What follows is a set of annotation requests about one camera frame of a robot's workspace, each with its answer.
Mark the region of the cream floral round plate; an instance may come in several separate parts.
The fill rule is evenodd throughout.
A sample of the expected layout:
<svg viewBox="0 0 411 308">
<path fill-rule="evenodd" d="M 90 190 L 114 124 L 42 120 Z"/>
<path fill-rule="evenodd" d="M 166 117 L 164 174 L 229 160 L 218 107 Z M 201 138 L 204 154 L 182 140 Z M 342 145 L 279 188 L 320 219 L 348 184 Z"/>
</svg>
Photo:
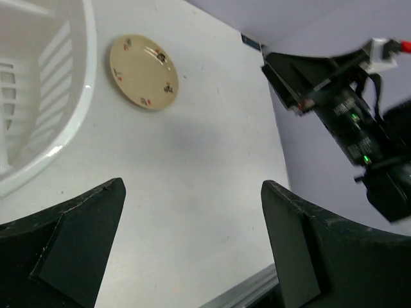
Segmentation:
<svg viewBox="0 0 411 308">
<path fill-rule="evenodd" d="M 109 55 L 110 71 L 120 91 L 135 105 L 163 110 L 179 93 L 179 76 L 167 52 L 143 35 L 123 35 Z"/>
</svg>

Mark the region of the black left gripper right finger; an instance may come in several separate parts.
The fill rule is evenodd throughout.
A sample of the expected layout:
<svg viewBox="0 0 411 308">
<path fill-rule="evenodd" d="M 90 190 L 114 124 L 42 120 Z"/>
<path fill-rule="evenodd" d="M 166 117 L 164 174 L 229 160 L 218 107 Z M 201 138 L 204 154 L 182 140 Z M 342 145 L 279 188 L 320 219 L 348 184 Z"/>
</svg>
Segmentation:
<svg viewBox="0 0 411 308">
<path fill-rule="evenodd" d="M 285 307 L 409 307 L 410 238 L 346 219 L 278 183 L 261 187 Z"/>
</svg>

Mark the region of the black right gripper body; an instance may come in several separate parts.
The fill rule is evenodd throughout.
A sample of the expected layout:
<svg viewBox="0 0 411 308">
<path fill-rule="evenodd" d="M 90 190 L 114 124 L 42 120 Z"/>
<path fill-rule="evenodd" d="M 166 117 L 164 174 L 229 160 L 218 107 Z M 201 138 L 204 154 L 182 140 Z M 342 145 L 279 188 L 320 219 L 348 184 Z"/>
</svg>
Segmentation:
<svg viewBox="0 0 411 308">
<path fill-rule="evenodd" d="M 410 102 L 380 114 L 385 61 L 365 51 L 302 57 L 297 74 L 306 90 L 298 110 L 314 111 L 354 166 L 369 203 L 391 223 L 410 219 Z"/>
</svg>

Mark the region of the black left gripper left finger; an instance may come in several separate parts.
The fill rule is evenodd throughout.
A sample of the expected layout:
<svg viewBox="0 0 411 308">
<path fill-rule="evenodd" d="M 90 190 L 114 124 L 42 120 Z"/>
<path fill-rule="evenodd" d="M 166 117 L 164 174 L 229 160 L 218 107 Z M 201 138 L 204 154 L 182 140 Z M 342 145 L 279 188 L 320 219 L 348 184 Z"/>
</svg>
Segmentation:
<svg viewBox="0 0 411 308">
<path fill-rule="evenodd" d="M 94 307 L 125 202 L 113 178 L 1 225 L 1 307 Z"/>
</svg>

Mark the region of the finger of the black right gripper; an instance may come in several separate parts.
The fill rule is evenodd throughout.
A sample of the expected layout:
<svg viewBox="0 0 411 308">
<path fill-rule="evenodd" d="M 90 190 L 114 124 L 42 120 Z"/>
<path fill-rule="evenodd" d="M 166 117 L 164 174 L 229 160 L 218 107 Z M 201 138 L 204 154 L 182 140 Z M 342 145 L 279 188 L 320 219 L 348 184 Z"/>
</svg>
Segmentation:
<svg viewBox="0 0 411 308">
<path fill-rule="evenodd" d="M 309 98 L 317 85 L 336 71 L 331 58 L 268 53 L 261 67 L 280 102 L 287 110 L 308 111 L 315 103 Z"/>
</svg>

